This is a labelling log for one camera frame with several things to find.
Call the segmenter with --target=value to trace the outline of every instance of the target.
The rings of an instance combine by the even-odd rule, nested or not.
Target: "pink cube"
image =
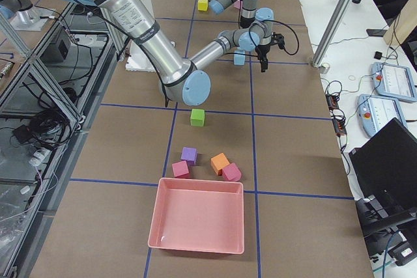
[[[195,166],[195,162],[197,161],[197,149],[187,148],[186,146],[182,148],[181,160],[186,161],[190,166]]]
[[[223,178],[227,182],[238,182],[242,178],[242,173],[235,163],[231,163],[223,168]]]
[[[172,170],[175,178],[189,178],[190,172],[188,170],[187,162],[181,161],[172,164]]]
[[[239,10],[240,10],[240,8],[241,8],[241,6],[242,6],[242,1],[241,1],[241,0],[236,1],[236,2],[233,4],[233,6],[234,6],[236,9],[239,9]]]

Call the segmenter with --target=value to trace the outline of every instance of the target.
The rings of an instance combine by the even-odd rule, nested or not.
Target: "pink plastic bin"
[[[161,178],[148,245],[242,254],[243,217],[240,182]]]

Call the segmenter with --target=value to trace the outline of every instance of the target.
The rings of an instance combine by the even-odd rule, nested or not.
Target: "wire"
[[[0,58],[0,60],[3,60],[3,61],[6,61],[6,62],[11,62],[11,63],[13,63],[13,64],[16,64],[15,62],[10,61],[10,60],[7,60],[7,59],[4,59],[4,58]]]
[[[90,24],[90,25],[97,25],[97,24],[104,23],[104,21],[94,22],[93,23],[93,22],[90,22],[89,15],[86,15],[86,17],[87,17],[87,23]]]
[[[345,135],[346,142],[345,142],[345,144],[343,146],[341,144],[341,136],[339,136],[338,138],[339,138],[340,154],[341,154],[342,158],[345,159],[346,164],[347,164],[346,176],[349,176],[349,174],[351,173],[351,164],[349,163],[349,161],[346,158],[346,155],[344,153],[345,150],[346,150],[346,148],[347,148],[347,135]]]
[[[374,272],[374,273],[376,273],[377,271],[382,270],[382,267],[387,266],[387,265],[390,265],[390,264],[392,264],[392,263],[394,263],[394,261],[389,260],[389,261],[388,261],[387,263],[385,263],[384,265],[381,265],[381,266],[379,266],[378,268],[375,268],[375,269],[373,270],[373,272]]]
[[[385,266],[386,266],[386,256],[388,254],[388,249],[390,248],[390,243],[392,239],[394,239],[394,236],[399,232],[399,229],[395,231],[391,236],[390,239],[388,239],[388,242],[386,243],[385,252],[384,252],[384,262],[382,265],[382,278],[385,278]]]
[[[385,31],[385,27],[387,27],[387,26],[388,26],[388,24],[386,24],[382,29],[380,29],[378,32],[375,32],[374,34],[378,34],[382,31]],[[339,40],[338,42],[332,42],[332,43],[330,43],[330,45],[336,45],[336,44],[340,44],[341,42],[348,42],[350,40],[367,39],[369,37],[372,37],[372,36],[345,38],[345,39]]]
[[[374,76],[374,75],[375,75],[375,74],[363,75],[363,76],[359,79],[358,88],[357,88],[356,90],[345,90],[345,89],[343,89],[343,90],[341,90],[341,92],[348,92],[348,93],[351,93],[351,94],[354,94],[354,93],[358,92],[358,91],[360,90],[360,86],[361,86],[361,84],[362,84],[362,80],[363,80],[365,77],[371,77],[371,76]]]
[[[286,23],[283,23],[283,22],[281,22],[281,21],[276,21],[276,20],[264,20],[263,22],[274,22],[274,23],[277,23],[277,24],[281,24],[281,25],[283,25],[283,26],[285,26],[286,28],[288,28],[288,29],[290,29],[290,31],[291,32],[293,32],[293,34],[294,34],[294,36],[295,36],[295,40],[297,41],[297,48],[295,49],[295,52],[293,52],[293,53],[289,53],[286,49],[285,49],[285,47],[284,47],[284,51],[288,54],[288,55],[296,55],[297,53],[298,53],[298,50],[300,49],[300,41],[299,41],[299,39],[298,39],[298,35],[297,35],[297,33],[294,31],[294,29],[291,27],[291,26],[289,26],[288,24],[286,24]]]
[[[85,8],[87,11],[91,12],[94,14],[94,11],[91,10],[89,7],[87,7],[86,5],[84,5],[83,3],[79,2],[78,0],[73,0],[75,3],[79,4],[80,6],[82,6],[83,8]],[[128,38],[133,39],[127,32],[125,32],[123,29],[121,29],[119,26],[115,25],[113,22],[109,21],[108,19],[106,19],[103,16],[100,16],[100,19],[106,21],[108,24],[110,24],[111,26],[113,26],[114,28],[116,28],[118,31],[120,31],[122,34],[125,34]]]
[[[49,103],[47,103],[47,102],[45,102],[44,100],[41,99],[41,96],[37,96],[33,92],[33,90],[31,90],[30,87],[24,81],[22,81],[22,85],[32,94],[32,96],[34,96],[38,100],[38,105],[41,108],[43,108],[43,109],[50,109],[50,108],[52,108],[52,106]]]
[[[250,55],[247,53],[239,53],[239,52],[228,52],[228,53],[224,53],[223,55],[245,55],[247,57],[257,57],[256,55]]]

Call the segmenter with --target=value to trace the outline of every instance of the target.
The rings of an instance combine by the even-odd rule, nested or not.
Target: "metal frame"
[[[63,16],[65,17],[73,8],[75,8],[75,5],[68,5],[63,11]],[[12,28],[10,23],[0,14],[0,31],[4,32],[18,52],[25,58],[25,62],[21,65],[18,73],[14,76],[14,79],[9,83],[2,95],[0,95],[0,113],[2,113],[4,117],[11,117],[14,114],[13,112],[5,111],[4,108],[16,95],[22,82],[29,74],[31,74],[35,81],[53,98],[53,101],[63,114],[67,116],[71,130],[78,129],[82,122],[85,122],[84,128],[86,129],[91,125],[104,95],[103,88],[105,87],[102,85],[108,85],[116,65],[116,49],[113,45],[117,45],[118,51],[123,50],[123,37],[120,32],[112,29],[109,29],[108,32],[94,32],[108,33],[109,39],[106,46],[103,48],[103,54],[100,55],[100,59],[97,61],[96,70],[92,73],[89,82],[87,83],[85,93],[80,97],[76,107],[39,58],[52,39],[53,34],[58,31],[60,27],[61,24],[55,22],[49,31],[42,37],[39,45],[32,51],[28,48],[19,34]],[[84,110],[88,111],[87,117],[83,116]],[[25,114],[28,117],[31,116],[31,113],[26,112]],[[57,186],[51,193],[41,194],[31,203],[31,209],[28,211],[26,217],[27,225],[25,226],[24,233],[16,242],[16,245],[13,246],[13,252],[10,254],[11,258],[10,260],[7,260],[7,267],[3,273],[5,276],[2,276],[2,273],[0,273],[0,277],[15,277],[16,273],[18,273],[19,277],[21,277],[21,275],[26,277],[25,275],[30,273],[51,225],[51,217],[53,216],[50,216],[51,214],[48,214],[48,212],[51,212],[53,215],[54,211],[57,209],[86,136],[86,133],[83,131],[75,133],[68,142],[68,150],[63,153],[66,145],[60,146],[55,151],[53,157],[50,158],[47,165],[48,167],[44,173],[44,179],[46,179],[45,181],[48,183],[43,184],[42,188],[40,188],[36,194],[40,194],[52,186],[51,184],[53,184],[55,180],[49,178],[52,178],[55,172],[59,178]]]
[[[338,30],[338,27],[343,19],[343,16],[346,13],[347,8],[349,7],[352,0],[339,0],[336,8],[333,11],[332,17],[328,22],[327,28],[324,31],[323,37],[320,40],[319,46],[314,54],[314,57],[311,60],[311,65],[315,68],[320,68],[323,61],[324,55],[332,42],[332,39]]]

